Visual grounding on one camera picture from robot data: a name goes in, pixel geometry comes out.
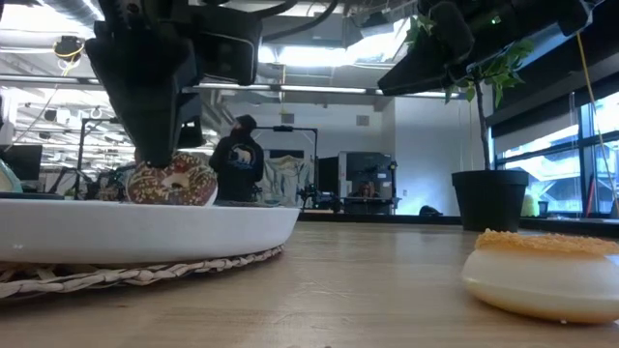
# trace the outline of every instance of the monitor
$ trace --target monitor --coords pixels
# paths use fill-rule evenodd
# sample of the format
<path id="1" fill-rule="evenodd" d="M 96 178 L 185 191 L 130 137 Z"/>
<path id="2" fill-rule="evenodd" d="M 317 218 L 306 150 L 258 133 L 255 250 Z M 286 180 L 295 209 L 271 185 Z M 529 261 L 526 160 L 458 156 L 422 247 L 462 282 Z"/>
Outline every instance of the monitor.
<path id="1" fill-rule="evenodd" d="M 21 181 L 39 180 L 43 145 L 0 145 L 3 160 Z"/>

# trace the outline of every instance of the sprinkled donut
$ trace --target sprinkled donut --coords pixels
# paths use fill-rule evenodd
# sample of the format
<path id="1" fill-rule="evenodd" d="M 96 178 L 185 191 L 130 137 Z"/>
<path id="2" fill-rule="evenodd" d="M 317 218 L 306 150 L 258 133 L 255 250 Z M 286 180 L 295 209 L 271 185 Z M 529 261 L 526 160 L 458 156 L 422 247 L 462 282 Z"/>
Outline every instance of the sprinkled donut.
<path id="1" fill-rule="evenodd" d="M 217 175 L 201 159 L 176 153 L 166 168 L 141 163 L 127 184 L 127 196 L 137 204 L 213 204 L 217 196 Z"/>

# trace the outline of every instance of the machine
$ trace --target machine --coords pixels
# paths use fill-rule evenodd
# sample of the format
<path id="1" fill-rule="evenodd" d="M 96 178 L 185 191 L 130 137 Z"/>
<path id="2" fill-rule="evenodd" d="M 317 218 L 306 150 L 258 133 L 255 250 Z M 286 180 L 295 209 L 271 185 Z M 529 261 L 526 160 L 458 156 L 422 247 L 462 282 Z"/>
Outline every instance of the machine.
<path id="1" fill-rule="evenodd" d="M 288 0 L 245 13 L 226 0 L 100 0 L 105 21 L 85 43 L 93 70 L 128 135 L 149 165 L 165 167 L 178 148 L 202 144 L 201 104 L 191 86 L 204 77 L 251 85 L 262 42 L 319 24 L 314 21 L 262 38 L 264 17 L 292 8 Z M 387 96 L 452 85 L 512 43 L 548 33 L 568 37 L 591 20 L 595 0 L 426 0 L 419 13 L 436 22 L 378 83 Z M 561 41 L 553 42 L 555 46 Z"/>

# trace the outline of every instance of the potted plant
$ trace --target potted plant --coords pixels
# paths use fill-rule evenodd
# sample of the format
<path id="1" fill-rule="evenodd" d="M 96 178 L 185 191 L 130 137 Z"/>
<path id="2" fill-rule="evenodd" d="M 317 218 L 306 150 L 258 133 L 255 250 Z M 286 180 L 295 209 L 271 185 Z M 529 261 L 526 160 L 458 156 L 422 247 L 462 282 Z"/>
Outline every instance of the potted plant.
<path id="1" fill-rule="evenodd" d="M 431 35 L 433 25 L 434 23 L 430 19 L 422 15 L 411 18 L 411 29 L 407 36 L 409 48 L 412 47 L 421 30 L 425 30 L 428 35 Z M 515 232 L 518 229 L 522 201 L 528 186 L 529 175 L 518 170 L 490 170 L 482 83 L 492 87 L 494 106 L 498 106 L 503 98 L 505 88 L 523 83 L 516 71 L 521 66 L 522 60 L 532 51 L 533 44 L 531 42 L 514 43 L 501 54 L 474 68 L 457 84 L 445 88 L 445 103 L 450 101 L 455 89 L 464 91 L 469 102 L 472 102 L 477 96 L 481 140 L 484 149 L 484 170 L 452 174 L 462 226 L 466 230 L 484 231 L 490 228 L 497 231 Z"/>

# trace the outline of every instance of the person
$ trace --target person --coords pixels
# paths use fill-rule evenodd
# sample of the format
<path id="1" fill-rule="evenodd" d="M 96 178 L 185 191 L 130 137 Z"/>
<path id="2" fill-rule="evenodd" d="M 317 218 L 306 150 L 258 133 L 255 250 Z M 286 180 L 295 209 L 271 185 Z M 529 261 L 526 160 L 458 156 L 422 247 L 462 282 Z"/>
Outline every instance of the person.
<path id="1" fill-rule="evenodd" d="M 239 116 L 230 135 L 217 144 L 209 159 L 209 165 L 218 174 L 217 200 L 251 202 L 253 186 L 264 173 L 264 153 L 251 138 L 256 127 L 250 115 Z"/>
<path id="2" fill-rule="evenodd" d="M 361 198 L 380 198 L 380 195 L 374 190 L 374 186 L 370 183 L 364 182 L 359 185 L 359 189 L 353 192 L 351 197 Z"/>

